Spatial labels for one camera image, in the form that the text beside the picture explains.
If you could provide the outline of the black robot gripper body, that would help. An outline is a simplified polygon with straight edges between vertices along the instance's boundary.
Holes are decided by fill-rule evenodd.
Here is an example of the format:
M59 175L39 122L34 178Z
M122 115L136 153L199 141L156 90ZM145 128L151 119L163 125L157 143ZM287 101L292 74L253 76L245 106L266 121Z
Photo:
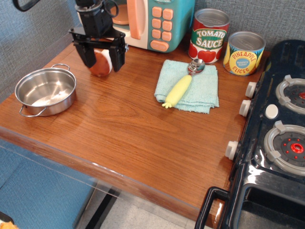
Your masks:
M69 30L75 43L86 44L102 38L112 39L112 45L121 52L128 50L125 34L113 27L112 19L119 8L113 0L77 0L75 9L81 21L80 27Z

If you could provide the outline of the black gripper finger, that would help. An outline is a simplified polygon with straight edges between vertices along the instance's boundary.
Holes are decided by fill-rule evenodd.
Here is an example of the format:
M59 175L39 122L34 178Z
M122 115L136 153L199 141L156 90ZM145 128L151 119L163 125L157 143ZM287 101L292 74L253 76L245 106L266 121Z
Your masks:
M85 66L91 68L96 64L96 57L92 47L87 47L83 44L75 44L74 46Z
M109 54L112 62L112 67L115 72L118 72L125 64L125 46L111 46Z

